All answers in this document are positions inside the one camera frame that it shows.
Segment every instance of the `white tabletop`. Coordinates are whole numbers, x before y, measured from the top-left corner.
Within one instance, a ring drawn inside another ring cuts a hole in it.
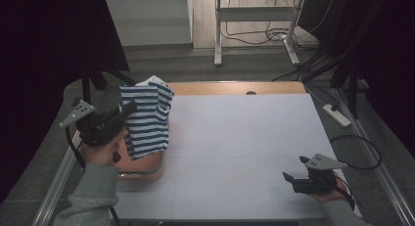
[[[294,193],[282,174],[305,177],[299,156],[335,158],[308,94],[176,96],[169,125],[163,177],[119,180],[119,218],[323,217],[318,203]]]

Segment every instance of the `white power strip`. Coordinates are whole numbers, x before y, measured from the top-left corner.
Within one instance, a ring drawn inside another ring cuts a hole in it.
[[[338,122],[342,127],[347,127],[351,125],[350,120],[343,116],[339,111],[332,111],[332,105],[327,104],[323,107],[323,110],[328,113],[336,122]]]

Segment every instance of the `gray sleeve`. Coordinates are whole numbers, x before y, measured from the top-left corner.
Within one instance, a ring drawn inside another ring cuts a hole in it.
[[[60,212],[53,225],[111,225],[109,208],[114,206],[119,169],[87,163],[85,173],[72,195],[71,207]]]
[[[321,204],[324,215],[333,226],[372,226],[359,218],[346,201],[335,200]]]

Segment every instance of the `striped cloth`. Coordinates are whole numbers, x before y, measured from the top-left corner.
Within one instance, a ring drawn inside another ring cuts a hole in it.
[[[125,145],[131,160],[165,151],[168,145],[167,118],[174,96],[173,90],[154,76],[145,81],[144,85],[120,85],[119,89],[121,107],[132,100],[137,104],[137,112],[126,120],[129,134],[125,137]]]

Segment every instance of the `person's arm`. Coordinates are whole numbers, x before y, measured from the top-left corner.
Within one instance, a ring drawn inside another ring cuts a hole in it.
[[[346,185],[337,179],[338,187],[347,192]],[[325,195],[310,195],[321,204],[321,209],[327,221],[333,226],[372,226],[359,218],[351,210],[345,196],[337,191]]]
[[[113,167],[113,154],[126,134],[120,131],[103,147],[82,145],[85,173],[69,196],[71,207],[60,212],[53,225],[111,225],[109,209],[118,201],[115,188],[119,172]]]

